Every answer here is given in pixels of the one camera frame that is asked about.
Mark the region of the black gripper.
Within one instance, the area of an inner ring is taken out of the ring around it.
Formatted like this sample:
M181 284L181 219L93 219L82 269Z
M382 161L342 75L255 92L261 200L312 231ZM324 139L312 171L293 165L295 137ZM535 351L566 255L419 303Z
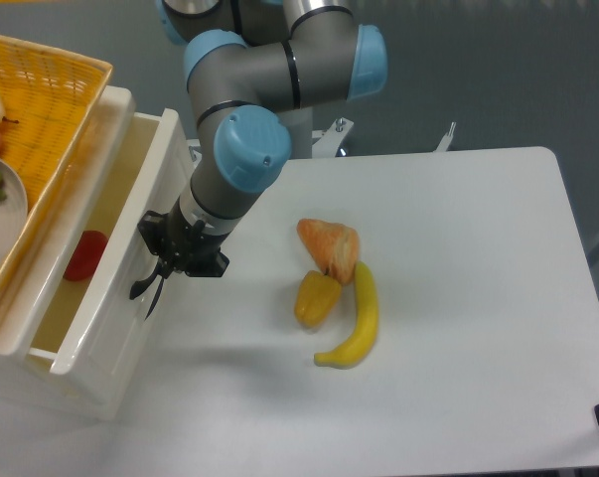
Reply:
M147 211L137 225L149 252L157 257L151 277L158 281L144 320L156 309L165 278L173 272L190 277L222 277L228 258L221 252L227 235L212 236L206 232L203 219L185 218L176 202L165 214Z

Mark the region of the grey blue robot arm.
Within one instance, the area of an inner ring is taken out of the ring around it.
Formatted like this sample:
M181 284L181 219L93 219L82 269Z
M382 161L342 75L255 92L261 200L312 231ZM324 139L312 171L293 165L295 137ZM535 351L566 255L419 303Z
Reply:
M131 298L173 273L220 277L221 247L292 155L285 112L381 91L388 59L379 28L345 1L160 1L182 44L184 83L202 158L167 213L137 229L156 264Z

